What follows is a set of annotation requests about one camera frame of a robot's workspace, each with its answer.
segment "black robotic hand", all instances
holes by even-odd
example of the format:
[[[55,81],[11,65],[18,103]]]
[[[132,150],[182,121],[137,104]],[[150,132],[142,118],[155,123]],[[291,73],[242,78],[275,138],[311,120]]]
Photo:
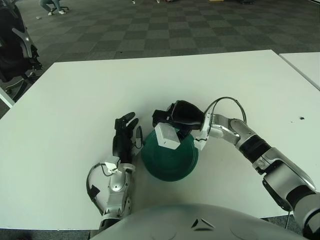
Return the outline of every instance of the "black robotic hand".
[[[177,136],[180,141],[187,137],[192,130],[200,130],[204,122],[204,113],[195,105],[178,100],[172,103],[167,111],[155,110],[152,125],[167,123],[178,129]]]
[[[132,148],[134,147],[134,143],[132,142],[131,138],[133,137],[134,129],[139,121],[138,118],[132,120],[135,115],[136,114],[134,112],[130,112],[115,120],[115,136],[113,138],[112,154],[115,157],[119,157],[121,163],[123,164],[132,163]],[[135,145],[137,148],[139,148],[137,144],[142,142],[142,130],[140,126],[136,130],[136,139],[137,143]]]

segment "white block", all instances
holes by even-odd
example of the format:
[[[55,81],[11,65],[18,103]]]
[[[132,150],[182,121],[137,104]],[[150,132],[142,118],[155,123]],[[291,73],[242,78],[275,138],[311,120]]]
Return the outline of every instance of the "white block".
[[[180,140],[174,127],[160,122],[154,129],[159,146],[173,150],[179,147]]]

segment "robot forearm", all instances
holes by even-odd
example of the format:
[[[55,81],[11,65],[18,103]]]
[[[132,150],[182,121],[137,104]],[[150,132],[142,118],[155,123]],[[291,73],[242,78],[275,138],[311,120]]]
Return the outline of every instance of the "robot forearm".
[[[296,222],[309,239],[320,235],[320,193],[310,177],[275,147],[271,147],[239,119],[214,115],[209,135],[223,138],[252,163],[263,177],[263,186]]]

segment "person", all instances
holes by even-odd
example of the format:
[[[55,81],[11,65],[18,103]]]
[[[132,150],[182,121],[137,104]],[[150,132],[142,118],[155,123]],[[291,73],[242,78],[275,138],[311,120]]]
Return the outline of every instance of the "person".
[[[56,9],[60,14],[66,14],[66,12],[63,9],[61,9],[59,0],[39,0],[39,5],[48,12],[48,16],[52,15],[52,9],[48,6],[48,4],[52,3],[55,5]]]

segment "person's legs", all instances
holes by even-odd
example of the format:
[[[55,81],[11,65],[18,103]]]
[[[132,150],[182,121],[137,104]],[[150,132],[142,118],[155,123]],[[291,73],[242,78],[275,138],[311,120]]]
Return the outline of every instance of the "person's legs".
[[[47,0],[39,0],[39,5],[43,7],[47,12],[51,12],[51,8],[47,5]]]
[[[62,11],[59,0],[52,0],[52,2],[54,3],[56,9],[58,9],[59,12]]]

